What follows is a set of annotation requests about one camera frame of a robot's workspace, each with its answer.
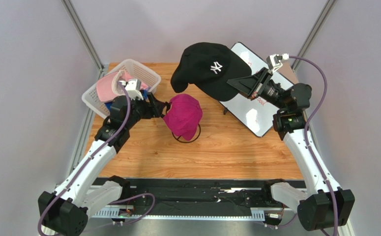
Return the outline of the magenta baseball cap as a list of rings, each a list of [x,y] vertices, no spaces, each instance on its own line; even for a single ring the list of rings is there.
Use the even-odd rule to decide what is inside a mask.
[[[179,94],[170,99],[171,108],[163,121],[175,135],[194,131],[203,117],[200,103],[188,94]]]

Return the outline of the black NY baseball cap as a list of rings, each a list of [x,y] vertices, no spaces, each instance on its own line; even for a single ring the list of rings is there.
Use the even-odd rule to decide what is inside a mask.
[[[227,81],[250,75],[250,66],[227,46],[199,42],[184,49],[171,86],[181,93],[193,84],[211,98],[225,102],[239,93]]]

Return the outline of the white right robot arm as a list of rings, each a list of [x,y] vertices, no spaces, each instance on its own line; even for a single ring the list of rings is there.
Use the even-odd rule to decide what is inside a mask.
[[[312,141],[303,114],[310,106],[312,88],[298,83],[283,89],[272,80],[267,68],[227,83],[248,99],[260,97],[278,108],[273,115],[273,128],[291,151],[304,178],[306,192],[291,187],[282,179],[270,180],[265,185],[269,200],[295,211],[307,231],[337,230],[346,225],[355,197],[330,174]]]

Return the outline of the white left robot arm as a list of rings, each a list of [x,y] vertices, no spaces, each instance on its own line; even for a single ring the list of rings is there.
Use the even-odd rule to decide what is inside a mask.
[[[89,189],[129,139],[130,129],[142,119],[163,117],[163,110],[169,109],[168,102],[157,100],[151,92],[146,99],[116,97],[79,166],[53,192],[40,195],[38,233],[43,236],[47,228],[55,236],[79,236],[102,208],[134,199],[130,182],[118,176],[110,177],[98,189]]]

